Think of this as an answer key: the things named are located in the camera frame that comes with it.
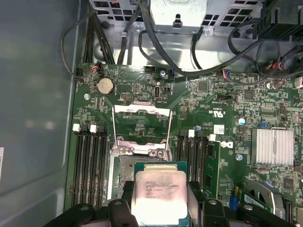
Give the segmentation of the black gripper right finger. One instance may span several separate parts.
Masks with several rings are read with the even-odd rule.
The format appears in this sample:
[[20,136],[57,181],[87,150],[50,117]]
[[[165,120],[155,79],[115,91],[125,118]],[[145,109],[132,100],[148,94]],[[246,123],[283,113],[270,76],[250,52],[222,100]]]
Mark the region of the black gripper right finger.
[[188,212],[192,227],[293,227],[269,211],[251,204],[232,210],[216,199],[207,198],[199,182],[188,182]]

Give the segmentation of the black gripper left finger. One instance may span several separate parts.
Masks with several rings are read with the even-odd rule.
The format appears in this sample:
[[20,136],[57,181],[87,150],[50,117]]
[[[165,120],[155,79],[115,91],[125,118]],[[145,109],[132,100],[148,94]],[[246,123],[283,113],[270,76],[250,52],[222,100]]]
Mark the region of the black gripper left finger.
[[46,227],[137,227],[131,214],[131,200],[135,182],[127,181],[120,199],[96,209],[90,204],[77,204],[45,224]]

